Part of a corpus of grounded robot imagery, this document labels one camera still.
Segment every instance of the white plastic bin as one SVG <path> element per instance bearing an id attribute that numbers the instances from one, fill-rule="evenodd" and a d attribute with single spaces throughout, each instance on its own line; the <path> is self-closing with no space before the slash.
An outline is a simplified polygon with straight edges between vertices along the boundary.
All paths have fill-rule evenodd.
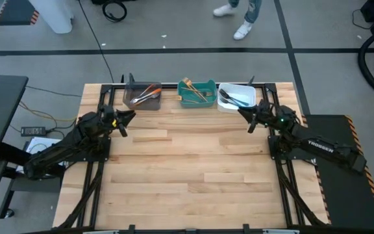
<path id="1" fill-rule="evenodd" d="M 223 89 L 232 98 L 236 98 L 240 101 L 249 103 L 248 107 L 253 107 L 256 105 L 256 90 L 252 86 L 221 83 L 219 85 L 219 90 Z M 221 112 L 239 114 L 238 107 L 233 104 L 223 103 L 220 101 L 221 95 L 218 95 L 218 110 Z"/>

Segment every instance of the utensil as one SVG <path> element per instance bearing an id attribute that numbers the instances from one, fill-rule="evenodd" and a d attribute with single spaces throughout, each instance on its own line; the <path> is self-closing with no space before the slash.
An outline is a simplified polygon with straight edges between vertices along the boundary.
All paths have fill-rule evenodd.
<path id="1" fill-rule="evenodd" d="M 153 94 L 153 95 L 151 95 L 151 96 L 144 97 L 141 101 L 138 101 L 137 103 L 135 103 L 135 105 L 139 105 L 139 104 L 141 104 L 142 102 L 144 102 L 145 100 L 148 100 L 148 99 L 150 99 L 150 98 L 157 98 L 159 95 L 160 95 L 160 93 L 157 92 L 157 93 L 155 93 L 155 94 Z"/>
<path id="2" fill-rule="evenodd" d="M 136 96 L 136 97 L 141 97 L 147 90 L 149 90 L 152 86 L 154 86 L 154 84 L 150 84 L 148 86 L 148 88 L 146 88 L 140 95 Z"/>
<path id="3" fill-rule="evenodd" d="M 237 103 L 231 103 L 229 100 L 227 100 L 227 99 L 225 99 L 225 98 L 223 98 L 223 97 L 220 97 L 220 101 L 221 101 L 222 103 L 232 104 L 232 105 L 235 105 L 235 106 L 237 106 L 237 107 L 241 107 L 241 105 L 238 105 Z"/>
<path id="4" fill-rule="evenodd" d="M 244 105 L 244 106 L 249 106 L 249 103 L 246 103 L 244 101 L 240 101 L 240 100 L 237 100 L 236 98 L 233 98 L 233 97 L 230 97 L 228 95 L 228 93 L 226 93 L 226 91 L 222 90 L 222 89 L 219 89 L 219 93 L 222 97 L 224 97 L 225 99 L 230 99 L 232 100 L 233 102 L 235 102 L 236 104 L 238 104 L 238 107 L 241 106 L 241 105 Z"/>
<path id="5" fill-rule="evenodd" d="M 195 90 L 195 91 L 198 91 L 196 88 L 194 88 L 193 86 L 193 82 L 191 80 L 189 80 L 189 78 L 185 77 L 185 78 L 182 78 L 182 81 L 184 82 L 184 84 L 186 84 L 189 88 Z M 194 92 L 195 94 L 197 94 L 197 96 L 199 96 L 200 98 L 203 98 L 205 101 L 207 101 L 207 99 L 201 95 L 200 91 L 198 92 Z"/>
<path id="6" fill-rule="evenodd" d="M 150 92 L 149 94 L 143 96 L 143 97 L 136 97 L 136 98 L 133 98 L 131 100 L 131 104 L 136 104 L 137 102 L 141 101 L 142 99 L 144 98 L 148 98 L 149 96 L 153 95 L 153 94 L 157 94 L 157 93 L 160 93 L 161 92 L 161 88 L 157 88 L 156 90 Z"/>
<path id="7" fill-rule="evenodd" d="M 212 92 L 201 92 L 201 91 L 196 91 L 196 90 L 192 90 L 191 88 L 185 88 L 185 87 L 181 87 L 181 88 L 185 90 L 190 90 L 192 92 L 200 92 L 202 95 L 204 95 L 204 97 L 213 96 Z"/>
<path id="8" fill-rule="evenodd" d="M 183 99 L 181 101 L 189 101 L 189 102 L 192 102 L 192 103 L 199 103 L 198 101 L 192 101 L 192 100 L 187 100 L 187 99 Z"/>

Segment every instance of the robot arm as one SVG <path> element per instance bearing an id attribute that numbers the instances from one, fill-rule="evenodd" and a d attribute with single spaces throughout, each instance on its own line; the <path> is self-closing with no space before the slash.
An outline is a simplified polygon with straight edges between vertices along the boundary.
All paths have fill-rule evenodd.
<path id="1" fill-rule="evenodd" d="M 62 161 L 76 161 L 80 153 L 102 155 L 102 141 L 115 129 L 127 136 L 126 126 L 135 117 L 133 110 L 114 111 L 111 106 L 101 107 L 97 113 L 89 112 L 79 118 L 77 125 L 60 142 L 31 155 L 24 165 L 24 174 L 29 179 L 41 179 L 46 174 L 60 176 L 65 168 Z"/>
<path id="2" fill-rule="evenodd" d="M 359 174 L 364 171 L 366 160 L 356 147 L 339 145 L 312 134 L 309 128 L 300 124 L 295 111 L 287 106 L 274 106 L 261 100 L 259 105 L 240 107 L 238 111 L 250 124 L 248 133 L 252 133 L 257 124 L 278 130 L 280 137 L 275 148 L 281 153 L 301 148 Z"/>

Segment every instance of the power adapter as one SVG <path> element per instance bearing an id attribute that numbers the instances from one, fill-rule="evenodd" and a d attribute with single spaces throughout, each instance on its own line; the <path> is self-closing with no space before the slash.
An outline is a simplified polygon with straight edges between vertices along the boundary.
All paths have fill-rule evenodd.
<path id="1" fill-rule="evenodd" d="M 22 137 L 45 137 L 46 135 L 45 127 L 21 127 Z"/>

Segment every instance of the white sneaker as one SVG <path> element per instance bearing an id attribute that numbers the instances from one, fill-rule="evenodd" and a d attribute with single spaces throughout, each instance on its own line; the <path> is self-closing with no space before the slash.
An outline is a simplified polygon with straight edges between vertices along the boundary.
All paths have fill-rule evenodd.
<path id="1" fill-rule="evenodd" d="M 242 40 L 245 38 L 247 33 L 252 29 L 253 23 L 249 23 L 248 21 L 245 21 L 239 29 L 234 33 L 233 38 L 235 40 Z"/>
<path id="2" fill-rule="evenodd" d="M 236 8 L 233 8 L 230 4 L 227 4 L 227 5 L 214 9 L 213 15 L 220 17 L 220 16 L 231 15 L 231 14 L 234 14 L 235 12 L 236 12 Z"/>

